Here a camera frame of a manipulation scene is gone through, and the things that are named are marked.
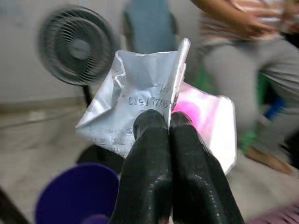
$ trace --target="white wall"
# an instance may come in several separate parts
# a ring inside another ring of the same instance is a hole
[[[121,14],[127,0],[0,0],[0,104],[81,94],[76,86],[56,80],[36,55],[36,34],[49,11],[64,3],[88,7],[108,20],[121,33]],[[192,41],[187,73],[194,73],[194,43],[198,36],[198,10],[189,0],[170,0],[181,37]]]

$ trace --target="black fan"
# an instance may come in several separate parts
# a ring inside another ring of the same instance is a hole
[[[90,9],[67,6],[52,12],[41,27],[38,50],[43,65],[59,80],[82,86],[88,106],[88,85],[109,72],[119,49],[110,25]],[[120,172],[123,158],[93,145],[77,161],[83,162],[101,162]]]

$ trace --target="striped shirt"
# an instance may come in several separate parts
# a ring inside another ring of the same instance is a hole
[[[226,0],[233,7],[254,15],[266,25],[279,27],[283,14],[284,0]],[[257,40],[274,39],[280,37],[279,32],[258,37]],[[246,40],[238,35],[225,22],[213,18],[210,14],[202,12],[200,17],[200,44],[216,44],[230,40]]]

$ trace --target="tiled floor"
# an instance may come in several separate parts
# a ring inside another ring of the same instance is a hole
[[[66,108],[63,112],[0,116],[0,184],[30,220],[46,184],[73,166],[82,150],[90,145],[75,133],[82,112],[79,108]],[[48,120],[34,122],[44,118]],[[243,156],[239,156],[228,179],[246,220],[299,196],[297,178],[279,174]]]

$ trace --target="purple bucket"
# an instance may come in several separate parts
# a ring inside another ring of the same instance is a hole
[[[54,179],[36,206],[36,224],[107,224],[118,194],[117,174],[98,163],[78,165]]]

